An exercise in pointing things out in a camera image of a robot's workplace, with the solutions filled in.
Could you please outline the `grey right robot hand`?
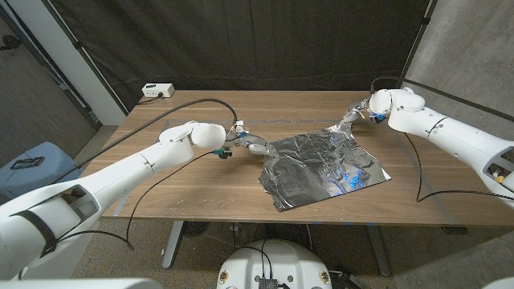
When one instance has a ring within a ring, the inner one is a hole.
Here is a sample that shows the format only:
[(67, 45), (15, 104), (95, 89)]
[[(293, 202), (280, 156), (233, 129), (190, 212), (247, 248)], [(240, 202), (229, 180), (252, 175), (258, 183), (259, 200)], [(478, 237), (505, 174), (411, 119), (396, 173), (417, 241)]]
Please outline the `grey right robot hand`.
[(348, 106), (342, 121), (344, 123), (352, 123), (359, 118), (364, 119), (365, 114), (369, 115), (370, 113), (369, 98), (355, 100)]

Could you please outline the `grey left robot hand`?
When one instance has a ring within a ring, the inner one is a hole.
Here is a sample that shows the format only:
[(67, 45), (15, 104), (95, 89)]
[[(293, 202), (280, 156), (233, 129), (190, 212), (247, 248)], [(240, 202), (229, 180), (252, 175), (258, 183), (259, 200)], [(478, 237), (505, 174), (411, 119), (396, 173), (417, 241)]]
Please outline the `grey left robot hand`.
[(248, 132), (230, 132), (226, 135), (223, 149), (230, 152), (233, 147), (247, 148), (254, 155), (274, 155), (272, 146), (260, 136)]

